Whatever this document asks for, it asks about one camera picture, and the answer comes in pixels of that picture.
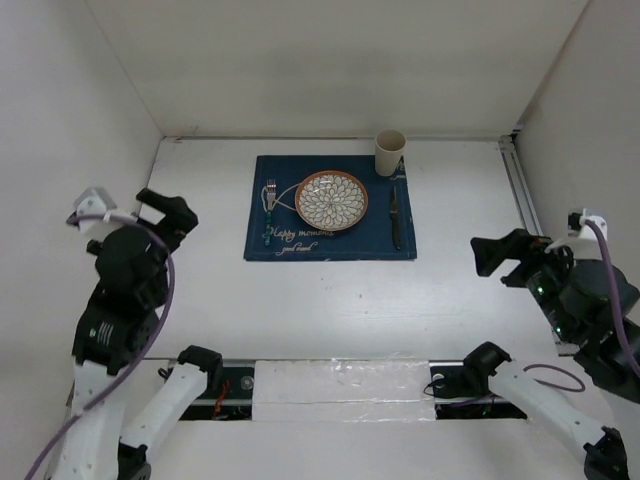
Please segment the fork with teal handle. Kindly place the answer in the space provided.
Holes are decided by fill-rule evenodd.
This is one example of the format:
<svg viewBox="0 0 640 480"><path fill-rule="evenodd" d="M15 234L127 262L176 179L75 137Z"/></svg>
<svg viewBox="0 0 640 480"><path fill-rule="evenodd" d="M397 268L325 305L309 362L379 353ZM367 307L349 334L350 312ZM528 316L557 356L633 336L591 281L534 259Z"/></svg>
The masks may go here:
<svg viewBox="0 0 640 480"><path fill-rule="evenodd" d="M265 215L265 232L264 246L269 247L272 239L273 209L276 202L277 184L275 179L269 179L265 187L266 193L266 215Z"/></svg>

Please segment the black table knife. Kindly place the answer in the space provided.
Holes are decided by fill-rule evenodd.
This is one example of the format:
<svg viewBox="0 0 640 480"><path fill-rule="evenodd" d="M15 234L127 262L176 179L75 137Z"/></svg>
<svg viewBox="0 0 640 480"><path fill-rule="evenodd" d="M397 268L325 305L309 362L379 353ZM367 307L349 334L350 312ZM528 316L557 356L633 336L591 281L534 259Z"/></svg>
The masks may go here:
<svg viewBox="0 0 640 480"><path fill-rule="evenodd" d="M402 247L402 243L401 243L400 224L399 224L399 217L398 217L396 187L393 187L391 189L389 214L391 219L393 244L396 250L400 250Z"/></svg>

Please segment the blue cloth placemat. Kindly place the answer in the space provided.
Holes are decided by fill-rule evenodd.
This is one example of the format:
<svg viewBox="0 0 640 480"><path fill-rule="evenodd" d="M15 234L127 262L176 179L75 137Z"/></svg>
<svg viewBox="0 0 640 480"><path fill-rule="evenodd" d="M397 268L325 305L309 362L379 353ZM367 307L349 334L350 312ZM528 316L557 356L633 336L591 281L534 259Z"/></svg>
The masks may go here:
<svg viewBox="0 0 640 480"><path fill-rule="evenodd" d="M310 175L327 170L357 178L368 193L368 209L355 226L321 231L301 219L295 209L297 186ZM266 193L269 179L277 184L272 239L264 246ZM402 247L392 240L389 214L391 189L396 187ZM408 180L403 163L391 177L378 175L372 155L260 155L256 158L244 259L254 262L415 260L417 243Z"/></svg>

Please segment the beige paper cup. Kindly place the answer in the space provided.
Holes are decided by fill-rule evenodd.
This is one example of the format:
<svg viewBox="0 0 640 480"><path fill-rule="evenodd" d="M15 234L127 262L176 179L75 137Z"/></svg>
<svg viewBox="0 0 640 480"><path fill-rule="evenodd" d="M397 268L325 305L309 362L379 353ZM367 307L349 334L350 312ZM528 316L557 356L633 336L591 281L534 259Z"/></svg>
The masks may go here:
<svg viewBox="0 0 640 480"><path fill-rule="evenodd" d="M397 130L384 130L375 137L375 171L389 177L394 174L406 147L406 137Z"/></svg>

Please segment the floral ceramic plate orange rim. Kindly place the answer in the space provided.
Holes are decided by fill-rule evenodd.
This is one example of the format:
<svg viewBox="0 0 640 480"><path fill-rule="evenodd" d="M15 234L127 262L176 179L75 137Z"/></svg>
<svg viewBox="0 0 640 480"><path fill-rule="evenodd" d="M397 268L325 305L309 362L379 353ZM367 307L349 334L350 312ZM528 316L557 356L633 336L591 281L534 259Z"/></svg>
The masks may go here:
<svg viewBox="0 0 640 480"><path fill-rule="evenodd" d="M303 221L328 232L355 226L368 209L364 185L346 172L327 170L304 179L296 189L295 208Z"/></svg>

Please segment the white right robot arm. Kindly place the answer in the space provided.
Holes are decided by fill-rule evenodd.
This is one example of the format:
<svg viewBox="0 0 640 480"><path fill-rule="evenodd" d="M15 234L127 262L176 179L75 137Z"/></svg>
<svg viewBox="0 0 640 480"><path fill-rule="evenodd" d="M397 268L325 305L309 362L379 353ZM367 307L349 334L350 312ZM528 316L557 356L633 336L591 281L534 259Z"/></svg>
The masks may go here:
<svg viewBox="0 0 640 480"><path fill-rule="evenodd" d="M582 393L532 376L537 364L522 365L492 342L463 360L462 381L473 393L499 397L533 418L583 466L588 479L639 476L639 327L627 313L639 290L613 265L604 233L594 222L600 259L577 260L570 247L515 229L500 239L474 237L476 273L490 276L504 261L514 270L502 277L508 288L528 290L561 340L577 345L574 361L597 387L614 415L606 426L575 409L566 396Z"/></svg>

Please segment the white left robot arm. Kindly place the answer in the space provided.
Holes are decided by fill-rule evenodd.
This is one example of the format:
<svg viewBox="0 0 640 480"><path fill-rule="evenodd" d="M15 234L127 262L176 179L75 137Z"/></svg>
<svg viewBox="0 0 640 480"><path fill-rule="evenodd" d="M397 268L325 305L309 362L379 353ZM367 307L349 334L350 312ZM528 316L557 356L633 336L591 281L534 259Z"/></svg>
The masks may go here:
<svg viewBox="0 0 640 480"><path fill-rule="evenodd" d="M102 187L86 189L67 223L87 236L98 282L74 335L69 418L52 439L61 448L52 479L148 479L152 462L192 402L222 387L220 353L191 345L160 390L127 422L131 376L163 329L174 299L172 258L198 224L180 196L148 188L137 200L161 213L152 223L119 211Z"/></svg>

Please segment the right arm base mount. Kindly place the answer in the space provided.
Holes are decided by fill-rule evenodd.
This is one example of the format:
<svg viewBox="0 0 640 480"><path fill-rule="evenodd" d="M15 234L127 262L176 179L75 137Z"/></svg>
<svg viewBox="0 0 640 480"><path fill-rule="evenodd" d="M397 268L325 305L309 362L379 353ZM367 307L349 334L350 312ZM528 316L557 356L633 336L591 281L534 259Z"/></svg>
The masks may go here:
<svg viewBox="0 0 640 480"><path fill-rule="evenodd" d="M437 420L527 419L512 403L467 379L461 361L430 362L429 371L423 394L433 400Z"/></svg>

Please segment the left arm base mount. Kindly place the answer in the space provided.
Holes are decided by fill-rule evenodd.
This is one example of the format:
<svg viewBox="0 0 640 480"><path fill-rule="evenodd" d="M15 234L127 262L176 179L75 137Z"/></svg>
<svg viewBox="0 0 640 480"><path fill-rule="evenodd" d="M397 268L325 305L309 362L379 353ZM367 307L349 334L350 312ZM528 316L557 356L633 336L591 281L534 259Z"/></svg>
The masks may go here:
<svg viewBox="0 0 640 480"><path fill-rule="evenodd" d="M255 363L225 360L222 378L185 410L182 421L245 421L252 419Z"/></svg>

